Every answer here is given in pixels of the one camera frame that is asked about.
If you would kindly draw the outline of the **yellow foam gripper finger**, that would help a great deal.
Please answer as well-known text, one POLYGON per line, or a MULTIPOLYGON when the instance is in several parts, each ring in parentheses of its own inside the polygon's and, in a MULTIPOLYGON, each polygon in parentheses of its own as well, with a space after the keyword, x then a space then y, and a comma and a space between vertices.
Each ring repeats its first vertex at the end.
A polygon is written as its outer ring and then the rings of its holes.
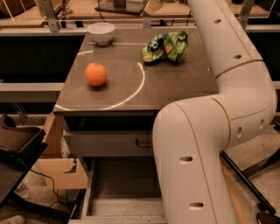
POLYGON ((163 2, 161 0, 149 0, 144 8, 144 11, 149 15, 156 11, 159 11, 163 7, 163 2))

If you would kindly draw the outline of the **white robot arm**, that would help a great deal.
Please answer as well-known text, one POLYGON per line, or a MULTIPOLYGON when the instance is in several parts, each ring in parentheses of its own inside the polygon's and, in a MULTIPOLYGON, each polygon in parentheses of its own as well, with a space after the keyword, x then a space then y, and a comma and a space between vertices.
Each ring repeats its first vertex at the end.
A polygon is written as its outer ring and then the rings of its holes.
POLYGON ((263 58, 226 0, 188 0, 218 94, 157 114, 152 142, 168 224, 239 224, 220 154, 259 135, 277 110, 263 58))

